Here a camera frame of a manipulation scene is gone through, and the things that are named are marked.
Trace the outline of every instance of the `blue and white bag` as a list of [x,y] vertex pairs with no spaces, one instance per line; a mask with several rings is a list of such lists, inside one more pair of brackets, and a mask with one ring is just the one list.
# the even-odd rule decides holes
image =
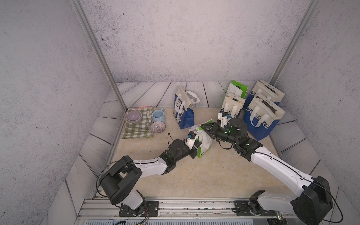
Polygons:
[[251,100],[259,94],[262,94],[263,96],[265,96],[266,99],[270,100],[276,105],[279,105],[279,103],[285,96],[285,93],[283,93],[279,89],[275,88],[264,80],[260,80],[256,82],[254,88],[250,92],[250,95],[247,97],[244,104],[244,109],[246,109],[249,106]]
[[185,129],[188,127],[194,126],[194,106],[193,104],[199,103],[199,97],[191,92],[184,91],[180,86],[175,93],[175,103],[174,103],[174,116],[179,124],[180,129]]
[[268,99],[253,98],[244,113],[247,130],[258,141],[267,137],[285,111]]

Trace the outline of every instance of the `gray wall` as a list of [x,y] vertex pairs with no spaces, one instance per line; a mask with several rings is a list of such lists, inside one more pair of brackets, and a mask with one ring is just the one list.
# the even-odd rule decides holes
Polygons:
[[110,89],[69,0],[0,1],[0,224],[40,224]]
[[309,0],[81,0],[116,82],[269,80]]
[[323,1],[276,86],[360,212],[360,1]]

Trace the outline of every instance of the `green checkered napkin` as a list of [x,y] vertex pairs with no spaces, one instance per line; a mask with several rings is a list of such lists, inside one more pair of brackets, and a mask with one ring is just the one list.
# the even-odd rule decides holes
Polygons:
[[153,107],[141,107],[141,108],[130,108],[127,113],[133,110],[138,110],[143,114],[143,118],[137,124],[130,123],[126,120],[124,133],[122,134],[123,139],[127,138],[150,138],[153,133],[150,131],[150,127],[147,127],[147,123],[152,123]]

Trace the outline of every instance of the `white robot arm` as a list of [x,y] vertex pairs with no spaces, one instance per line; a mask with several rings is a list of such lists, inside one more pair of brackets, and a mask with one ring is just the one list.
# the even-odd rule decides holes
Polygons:
[[[296,215],[308,225],[318,225],[333,207],[329,183],[321,176],[313,178],[299,171],[248,137],[242,119],[232,118],[227,125],[221,125],[218,121],[201,127],[212,139],[233,144],[240,156],[266,169],[293,192],[293,195],[285,195],[257,191],[250,197],[250,212],[260,215],[264,211],[279,211]],[[201,145],[196,141],[197,136],[196,132],[190,132],[187,140],[174,140],[168,150],[155,159],[138,161],[129,156],[122,157],[100,178],[100,185],[111,203],[122,203],[133,214],[141,214],[146,201],[138,191],[133,190],[136,182],[143,177],[170,172],[177,161],[188,155],[195,158]]]

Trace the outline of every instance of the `wire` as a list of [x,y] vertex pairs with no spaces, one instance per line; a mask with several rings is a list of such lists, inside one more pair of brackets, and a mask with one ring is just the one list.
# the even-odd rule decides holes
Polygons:
[[[111,164],[116,163],[116,162],[128,162],[128,163],[133,163],[133,164],[149,164],[149,163],[154,163],[154,162],[141,163],[141,162],[126,161],[126,160],[117,160],[117,161],[114,161],[114,162],[112,162],[112,163],[107,164],[107,165],[104,167],[104,169],[100,172],[100,175],[103,173],[104,170],[106,170],[106,168],[107,168],[108,166],[110,166]],[[101,196],[103,196],[103,197],[107,197],[106,195],[103,195],[103,194],[101,194],[101,193],[99,192],[99,187],[98,187],[99,178],[100,178],[100,176],[96,179],[96,182],[95,182],[96,191],[97,191],[97,193],[99,193],[99,195],[101,195]]]
[[126,221],[119,221],[115,225],[126,224]]
[[141,221],[140,223],[138,223],[138,224],[140,224],[140,225],[142,225],[142,224],[146,221],[146,219],[148,219],[148,221],[149,221],[149,211],[148,211],[147,208],[145,209],[145,211],[146,211],[146,213],[147,213],[147,216],[145,216],[144,214],[140,214],[140,215],[145,216],[145,219],[144,219],[143,221]]
[[[262,152],[255,152],[255,153],[258,153],[258,154],[263,154],[263,155],[266,155],[266,156],[269,156],[268,154],[265,154],[265,153],[262,153]],[[272,159],[274,159],[274,160],[276,160],[276,161],[278,161],[279,163],[281,163],[281,164],[283,164],[284,166],[286,166],[287,168],[289,168],[290,170],[292,170],[292,171],[294,171],[297,175],[299,175],[300,176],[300,178],[301,179],[304,179],[304,180],[306,180],[306,181],[308,181],[308,182],[310,182],[310,183],[312,183],[312,184],[315,184],[315,185],[317,185],[317,186],[319,186],[319,187],[321,187],[322,189],[324,189],[327,193],[329,193],[330,195],[331,195],[331,197],[332,197],[332,199],[334,199],[334,202],[335,202],[335,204],[336,204],[336,207],[339,209],[339,211],[340,211],[340,214],[341,214],[341,220],[339,220],[339,221],[329,221],[329,220],[324,220],[324,221],[326,221],[326,222],[333,222],[333,223],[340,223],[340,222],[342,222],[342,220],[344,219],[344,216],[343,216],[343,214],[342,214],[342,211],[341,211],[341,209],[340,209],[340,207],[339,207],[339,205],[337,204],[337,202],[336,202],[336,200],[335,200],[335,198],[334,198],[334,196],[326,189],[326,188],[324,188],[323,186],[321,186],[321,185],[319,185],[319,184],[317,184],[317,183],[315,183],[315,182],[313,182],[313,181],[309,181],[309,180],[307,180],[307,179],[305,179],[305,178],[303,178],[298,172],[296,172],[295,170],[293,170],[291,167],[289,167],[288,165],[286,165],[286,164],[284,164],[283,162],[281,162],[280,160],[277,160],[276,158],[273,158],[273,157],[271,157],[271,156],[269,156],[270,158],[272,158]]]
[[167,133],[167,144],[168,144],[168,145],[170,145],[170,143],[169,143],[169,136],[171,137],[170,132]]
[[231,145],[229,148],[223,148],[223,147],[222,147],[222,148],[223,148],[223,149],[226,149],[226,150],[229,150],[229,149],[231,149],[232,147],[233,147],[233,145]]
[[[170,134],[170,132],[169,132],[169,136],[171,137],[171,134]],[[171,139],[172,139],[172,140],[174,140],[174,139],[173,139],[172,137],[171,137]]]
[[241,212],[247,212],[247,211],[250,211],[250,209],[247,209],[247,210],[242,210],[242,211],[237,211],[236,208],[232,208],[231,209],[232,212],[234,213],[241,213]]

